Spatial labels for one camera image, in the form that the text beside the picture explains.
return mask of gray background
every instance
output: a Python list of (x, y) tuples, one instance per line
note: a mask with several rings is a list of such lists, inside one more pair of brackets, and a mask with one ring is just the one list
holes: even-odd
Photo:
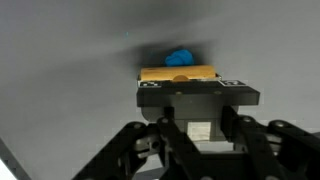
[(143, 121), (141, 51), (178, 45), (262, 92), (241, 113), (319, 131), (319, 0), (0, 0), (1, 138), (34, 180), (70, 179)]

